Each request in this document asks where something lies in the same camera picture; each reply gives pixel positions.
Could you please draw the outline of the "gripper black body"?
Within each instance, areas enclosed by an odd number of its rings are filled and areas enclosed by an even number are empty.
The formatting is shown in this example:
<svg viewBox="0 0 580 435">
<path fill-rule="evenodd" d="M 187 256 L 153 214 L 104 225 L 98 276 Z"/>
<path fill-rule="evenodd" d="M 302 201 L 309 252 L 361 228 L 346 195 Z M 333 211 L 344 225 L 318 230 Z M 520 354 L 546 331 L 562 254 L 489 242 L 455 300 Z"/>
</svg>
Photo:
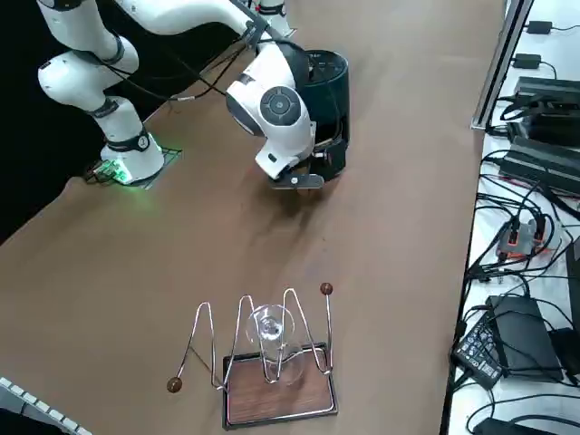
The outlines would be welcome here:
<svg viewBox="0 0 580 435">
<path fill-rule="evenodd" d="M 324 185 L 324 178 L 309 173 L 285 174 L 279 179 L 271 179 L 269 185 L 272 189 L 321 189 Z"/>
</svg>

